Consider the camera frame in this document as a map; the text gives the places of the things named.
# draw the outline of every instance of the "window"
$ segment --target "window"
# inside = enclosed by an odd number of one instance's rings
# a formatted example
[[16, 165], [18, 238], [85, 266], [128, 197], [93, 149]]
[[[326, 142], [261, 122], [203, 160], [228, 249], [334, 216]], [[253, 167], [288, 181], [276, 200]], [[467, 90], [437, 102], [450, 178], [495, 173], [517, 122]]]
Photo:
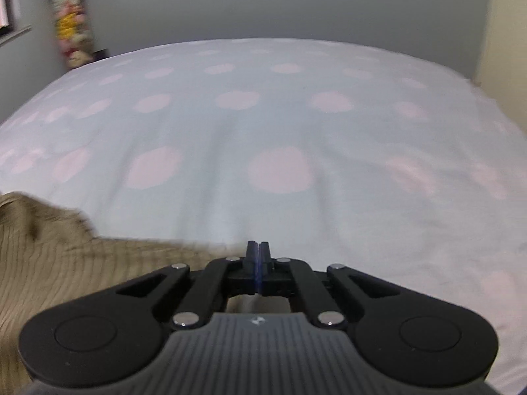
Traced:
[[0, 37], [13, 31], [11, 0], [0, 0]]

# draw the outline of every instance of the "ribbed brown fabric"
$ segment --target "ribbed brown fabric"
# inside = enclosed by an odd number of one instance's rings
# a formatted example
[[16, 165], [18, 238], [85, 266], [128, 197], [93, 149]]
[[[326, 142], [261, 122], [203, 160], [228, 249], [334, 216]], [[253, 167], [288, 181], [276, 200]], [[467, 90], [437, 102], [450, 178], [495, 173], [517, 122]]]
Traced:
[[235, 254], [218, 246], [95, 237], [77, 211], [19, 193], [0, 195], [0, 394], [30, 381], [17, 339], [36, 313], [171, 263], [195, 270]]

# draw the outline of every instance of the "bed sheet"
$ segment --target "bed sheet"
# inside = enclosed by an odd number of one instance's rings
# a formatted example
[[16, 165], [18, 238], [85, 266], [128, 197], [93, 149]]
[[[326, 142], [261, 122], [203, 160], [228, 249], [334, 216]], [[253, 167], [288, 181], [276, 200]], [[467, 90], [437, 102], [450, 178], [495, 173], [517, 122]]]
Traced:
[[483, 314], [527, 384], [527, 143], [447, 68], [352, 44], [171, 44], [79, 68], [0, 127], [0, 190], [103, 236], [342, 262]]

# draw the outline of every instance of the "white logo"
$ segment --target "white logo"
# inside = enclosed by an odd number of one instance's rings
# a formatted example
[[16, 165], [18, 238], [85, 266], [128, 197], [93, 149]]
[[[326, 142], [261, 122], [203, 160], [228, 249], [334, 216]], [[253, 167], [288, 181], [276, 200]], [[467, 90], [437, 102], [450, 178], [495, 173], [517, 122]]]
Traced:
[[260, 326], [260, 324], [264, 324], [265, 323], [265, 319], [262, 318], [261, 316], [257, 316], [256, 318], [252, 318], [250, 321], [252, 323], [254, 323], [255, 325], [258, 325], [258, 326]]

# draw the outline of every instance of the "wall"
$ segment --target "wall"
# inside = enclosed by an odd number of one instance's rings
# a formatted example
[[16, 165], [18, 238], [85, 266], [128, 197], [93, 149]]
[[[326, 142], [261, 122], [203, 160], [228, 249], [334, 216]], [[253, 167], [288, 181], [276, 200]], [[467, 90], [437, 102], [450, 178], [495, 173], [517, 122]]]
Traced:
[[488, 0], [87, 0], [100, 48], [120, 54], [212, 38], [299, 37], [368, 44], [472, 77]]
[[527, 132], [527, 0], [492, 0], [476, 80]]
[[19, 11], [32, 29], [0, 46], [0, 122], [65, 73], [49, 0], [19, 0]]

